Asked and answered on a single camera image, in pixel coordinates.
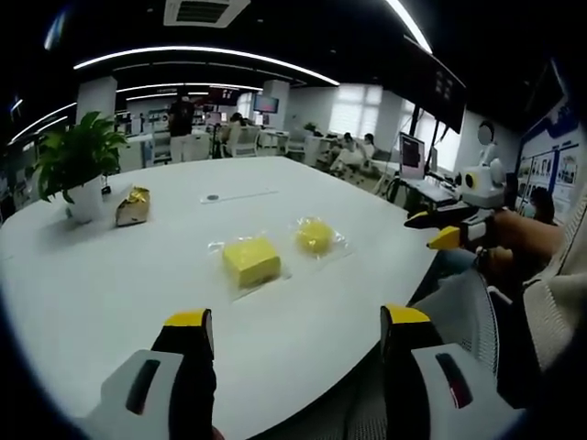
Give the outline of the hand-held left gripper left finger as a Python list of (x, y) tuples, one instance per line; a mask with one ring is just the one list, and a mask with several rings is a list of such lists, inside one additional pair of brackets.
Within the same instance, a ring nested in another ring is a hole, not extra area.
[(212, 313), (176, 313), (103, 382), (80, 426), (90, 439), (215, 439), (215, 391)]

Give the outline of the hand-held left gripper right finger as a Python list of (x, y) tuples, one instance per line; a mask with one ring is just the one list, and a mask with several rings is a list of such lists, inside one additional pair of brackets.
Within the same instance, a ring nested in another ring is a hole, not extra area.
[(522, 414), (457, 344), (443, 344), (417, 309), (381, 307), (383, 395), (389, 439), (499, 439)]

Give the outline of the person's right hand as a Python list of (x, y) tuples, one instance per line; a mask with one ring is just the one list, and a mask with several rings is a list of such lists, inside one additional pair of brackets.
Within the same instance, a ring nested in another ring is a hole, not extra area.
[(497, 211), (490, 221), (495, 247), (489, 249), (482, 273), (489, 284), (507, 296), (521, 290), (526, 263), (548, 263), (563, 244), (564, 229), (523, 217), (509, 210)]

